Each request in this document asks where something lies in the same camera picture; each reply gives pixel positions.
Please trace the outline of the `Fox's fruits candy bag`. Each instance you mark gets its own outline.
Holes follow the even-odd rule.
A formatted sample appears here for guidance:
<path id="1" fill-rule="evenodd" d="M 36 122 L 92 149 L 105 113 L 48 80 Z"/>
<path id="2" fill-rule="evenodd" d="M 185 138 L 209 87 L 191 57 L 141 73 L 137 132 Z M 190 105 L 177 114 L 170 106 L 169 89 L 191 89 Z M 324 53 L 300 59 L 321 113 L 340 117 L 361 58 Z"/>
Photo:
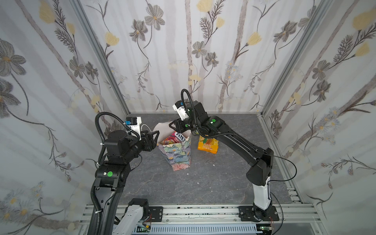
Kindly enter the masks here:
<path id="1" fill-rule="evenodd" d="M 174 132 L 173 134 L 169 135 L 162 141 L 163 145 L 173 145 L 178 143 L 183 143 L 186 141 L 186 137 L 178 132 Z"/>

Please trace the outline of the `floral paper gift bag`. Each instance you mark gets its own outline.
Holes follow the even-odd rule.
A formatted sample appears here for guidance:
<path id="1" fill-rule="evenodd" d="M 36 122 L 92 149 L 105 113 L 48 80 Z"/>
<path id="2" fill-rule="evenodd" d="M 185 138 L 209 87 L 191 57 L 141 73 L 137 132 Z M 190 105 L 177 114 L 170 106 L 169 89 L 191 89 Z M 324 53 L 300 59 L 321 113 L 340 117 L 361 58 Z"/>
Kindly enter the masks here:
<path id="1" fill-rule="evenodd" d="M 157 148 L 174 171 L 189 168 L 191 166 L 192 132 L 188 130 L 182 133 L 186 137 L 186 141 L 183 143 L 163 145 L 162 141 L 175 132 L 168 126 L 169 124 L 170 122 L 160 122 L 154 127 L 153 131 L 160 132 Z"/>

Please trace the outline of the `yellow mango snack bag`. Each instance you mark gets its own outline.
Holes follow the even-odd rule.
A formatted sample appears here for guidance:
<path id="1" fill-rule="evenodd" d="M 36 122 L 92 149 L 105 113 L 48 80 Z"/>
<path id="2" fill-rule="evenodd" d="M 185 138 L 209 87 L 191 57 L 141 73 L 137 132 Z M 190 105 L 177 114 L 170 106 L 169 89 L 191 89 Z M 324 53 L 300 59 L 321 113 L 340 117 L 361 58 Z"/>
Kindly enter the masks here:
<path id="1" fill-rule="evenodd" d="M 219 141 L 216 139 L 207 139 L 200 136 L 197 149 L 200 151 L 216 154 L 219 149 Z"/>

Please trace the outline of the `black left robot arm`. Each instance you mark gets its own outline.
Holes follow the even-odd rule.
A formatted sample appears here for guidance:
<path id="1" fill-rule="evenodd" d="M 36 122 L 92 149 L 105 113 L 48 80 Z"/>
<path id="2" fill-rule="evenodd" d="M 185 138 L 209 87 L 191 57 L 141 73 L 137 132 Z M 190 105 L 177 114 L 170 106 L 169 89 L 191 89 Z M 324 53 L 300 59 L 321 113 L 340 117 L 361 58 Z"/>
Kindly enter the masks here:
<path id="1" fill-rule="evenodd" d="M 113 117 L 124 129 L 105 136 L 99 124 L 102 116 Z M 88 234 L 131 235 L 138 222 L 142 222 L 147 229 L 150 228 L 152 213 L 147 199 L 132 199 L 120 219 L 116 217 L 116 212 L 127 177 L 133 170 L 130 163 L 140 157 L 141 152 L 151 152 L 156 148 L 159 131 L 136 132 L 125 120 L 110 112 L 98 113 L 95 117 L 95 125 L 101 138 L 102 148 L 98 160 L 99 167 L 90 192 L 94 208 Z"/>

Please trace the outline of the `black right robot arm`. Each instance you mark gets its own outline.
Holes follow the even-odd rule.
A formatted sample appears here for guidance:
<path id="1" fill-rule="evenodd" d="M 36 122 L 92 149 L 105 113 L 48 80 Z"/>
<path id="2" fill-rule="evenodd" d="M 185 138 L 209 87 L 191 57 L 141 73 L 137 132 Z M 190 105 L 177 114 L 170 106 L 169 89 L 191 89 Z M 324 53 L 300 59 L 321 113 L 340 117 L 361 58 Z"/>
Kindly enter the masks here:
<path id="1" fill-rule="evenodd" d="M 271 221 L 275 207 L 272 203 L 270 183 L 274 159 L 277 155 L 270 148 L 263 149 L 234 131 L 218 116 L 209 116 L 202 103 L 193 101 L 187 89 L 181 91 L 181 99 L 173 109 L 179 119 L 169 124 L 173 130 L 183 133 L 193 130 L 206 139 L 215 139 L 225 144 L 250 166 L 246 178 L 253 185 L 254 202 L 250 212 L 250 220 L 254 222 Z"/>

